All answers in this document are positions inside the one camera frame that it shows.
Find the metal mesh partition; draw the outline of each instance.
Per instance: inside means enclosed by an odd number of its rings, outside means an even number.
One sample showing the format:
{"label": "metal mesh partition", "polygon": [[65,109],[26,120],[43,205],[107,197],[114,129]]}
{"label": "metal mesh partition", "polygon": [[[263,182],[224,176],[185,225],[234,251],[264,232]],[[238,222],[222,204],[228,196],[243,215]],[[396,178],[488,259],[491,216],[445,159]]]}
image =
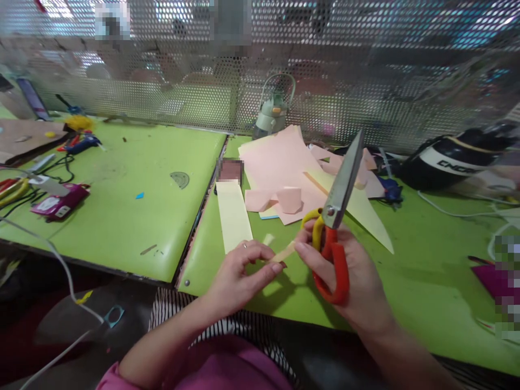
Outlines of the metal mesh partition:
{"label": "metal mesh partition", "polygon": [[250,134],[264,81],[286,72],[287,124],[307,137],[342,144],[364,127],[411,152],[518,101],[518,1],[41,3],[1,2],[0,62],[49,109],[64,110],[59,93],[89,114]]}

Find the green table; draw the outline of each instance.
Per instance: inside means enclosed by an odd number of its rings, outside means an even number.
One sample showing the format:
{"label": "green table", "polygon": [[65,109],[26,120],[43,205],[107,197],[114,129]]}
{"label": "green table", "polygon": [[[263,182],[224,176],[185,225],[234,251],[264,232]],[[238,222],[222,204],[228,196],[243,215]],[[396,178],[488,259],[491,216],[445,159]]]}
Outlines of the green table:
{"label": "green table", "polygon": [[[29,212],[29,204],[17,208],[9,219],[52,240],[64,256],[170,283],[226,135],[101,121],[95,134],[107,152],[90,148],[70,164],[76,175],[73,182],[92,186],[83,205],[64,222],[46,223]],[[64,155],[54,153],[56,159]],[[190,177],[184,189],[170,177],[176,171]],[[64,168],[49,174],[68,177]],[[15,175],[0,172],[0,180]],[[141,192],[144,197],[136,199]],[[45,242],[3,222],[0,238],[48,250]]]}
{"label": "green table", "polygon": [[[231,138],[225,155],[237,157],[238,147],[249,140]],[[243,189],[248,188],[246,180]],[[395,315],[437,355],[520,375],[520,346],[500,340],[477,322],[478,319],[494,323],[496,308],[470,269],[474,263],[467,259],[468,255],[487,258],[491,234],[504,220],[462,220],[437,211],[410,188],[405,188],[403,195],[404,205],[397,212],[372,202],[393,241],[395,255],[355,221],[344,219],[374,260]],[[431,198],[445,210],[456,213],[490,211],[485,201]],[[260,220],[257,213],[249,213],[249,219],[254,239],[262,241],[266,233],[276,237],[272,243],[275,252],[287,246],[300,228],[298,223],[283,226],[279,219]],[[518,231],[510,229],[505,234]],[[223,258],[217,197],[211,193],[184,265],[179,290],[193,295],[205,293]],[[287,270],[247,308],[284,319],[348,329],[344,319],[318,294],[310,271],[297,254],[285,262]]]}

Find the glue gun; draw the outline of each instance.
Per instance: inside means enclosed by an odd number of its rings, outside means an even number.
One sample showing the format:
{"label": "glue gun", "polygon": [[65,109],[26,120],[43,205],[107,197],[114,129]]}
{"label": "glue gun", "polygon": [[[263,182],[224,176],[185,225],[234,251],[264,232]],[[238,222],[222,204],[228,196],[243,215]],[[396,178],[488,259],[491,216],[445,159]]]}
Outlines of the glue gun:
{"label": "glue gun", "polygon": [[74,146],[66,146],[64,149],[69,154],[78,154],[91,146],[100,146],[103,150],[106,150],[101,146],[101,141],[91,134],[85,135],[85,139]]}

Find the hand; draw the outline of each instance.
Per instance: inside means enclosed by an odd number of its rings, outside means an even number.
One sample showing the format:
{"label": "hand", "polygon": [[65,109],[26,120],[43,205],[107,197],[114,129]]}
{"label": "hand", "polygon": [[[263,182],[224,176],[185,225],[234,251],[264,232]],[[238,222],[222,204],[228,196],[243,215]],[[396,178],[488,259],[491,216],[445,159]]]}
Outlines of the hand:
{"label": "hand", "polygon": [[271,283],[286,267],[283,263],[267,263],[252,275],[245,267],[257,259],[270,260],[275,253],[258,241],[242,241],[227,254],[211,287],[202,297],[214,322],[242,309],[259,291]]}
{"label": "hand", "polygon": [[[330,291],[336,288],[334,265],[325,260],[312,245],[315,219],[304,225],[296,236],[295,249],[303,262],[318,274]],[[337,231],[337,241],[345,248],[350,292],[347,302],[334,305],[335,309],[358,333],[378,335],[392,329],[395,319],[386,300],[383,284],[375,264],[351,231],[341,224]]]}

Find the protractor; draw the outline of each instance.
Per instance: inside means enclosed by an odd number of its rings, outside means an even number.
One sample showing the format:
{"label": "protractor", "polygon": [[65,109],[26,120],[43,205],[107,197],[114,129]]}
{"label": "protractor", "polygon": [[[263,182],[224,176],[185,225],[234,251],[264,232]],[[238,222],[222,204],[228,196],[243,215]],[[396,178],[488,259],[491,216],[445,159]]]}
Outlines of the protractor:
{"label": "protractor", "polygon": [[170,173],[170,177],[175,180],[179,188],[182,190],[186,188],[188,183],[190,182],[190,177],[184,172],[173,172]]}

